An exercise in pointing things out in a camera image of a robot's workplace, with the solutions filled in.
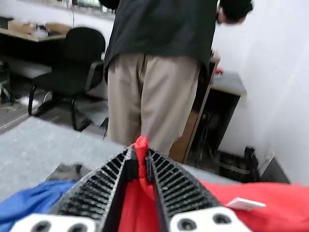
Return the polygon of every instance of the person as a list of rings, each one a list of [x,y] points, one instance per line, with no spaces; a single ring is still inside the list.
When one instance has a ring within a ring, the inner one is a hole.
[[[105,55],[107,136],[129,146],[140,130],[169,155],[183,133],[218,23],[242,23],[251,0],[99,0],[116,16]]]

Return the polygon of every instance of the desk surface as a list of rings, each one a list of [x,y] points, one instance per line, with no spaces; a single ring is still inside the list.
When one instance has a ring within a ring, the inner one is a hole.
[[[238,96],[247,94],[247,90],[236,72],[224,72],[220,76],[215,76],[211,89]]]
[[[97,136],[31,117],[0,136],[0,200],[43,182],[61,162],[80,162],[94,169],[122,150],[122,146]],[[195,168],[184,168],[203,181],[235,183]]]
[[[62,40],[66,38],[66,34],[61,34],[61,35],[52,35],[52,36],[47,36],[45,38],[38,38],[32,35],[28,35],[25,33],[21,32],[16,32],[16,31],[11,31],[8,29],[0,28],[0,34],[12,36],[12,37],[17,37],[20,39],[24,40],[29,40],[33,42],[45,42],[45,41],[51,41],[51,40]]]

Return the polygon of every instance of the small shelf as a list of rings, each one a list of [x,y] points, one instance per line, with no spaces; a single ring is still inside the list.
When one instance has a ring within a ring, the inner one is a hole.
[[[97,7],[90,8],[90,7],[83,7],[83,6],[76,6],[76,5],[67,5],[63,1],[57,1],[57,0],[19,0],[39,5],[48,5],[50,7],[59,8],[63,10],[70,10],[74,11],[76,13],[84,14],[84,15],[90,15],[94,17],[104,18],[110,21],[115,20],[115,14],[110,13],[110,9],[107,9],[106,7],[102,7],[102,11],[98,10]]]

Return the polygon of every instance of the black shirt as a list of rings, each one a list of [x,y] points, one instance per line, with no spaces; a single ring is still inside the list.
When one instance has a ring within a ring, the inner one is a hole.
[[[217,0],[100,0],[116,10],[105,68],[118,54],[189,56],[208,67]],[[238,21],[251,0],[221,0],[224,14]]]

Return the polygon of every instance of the red object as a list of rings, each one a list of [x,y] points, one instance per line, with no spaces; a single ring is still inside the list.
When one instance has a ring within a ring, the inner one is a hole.
[[[222,69],[217,68],[217,69],[216,69],[216,74],[223,74],[223,70],[222,70]]]
[[[140,137],[133,145],[139,160],[140,179],[128,184],[119,231],[159,232],[153,187],[146,181],[147,139]],[[235,197],[265,203],[263,209],[234,210],[254,232],[309,232],[308,187],[276,183],[202,184],[223,205]]]

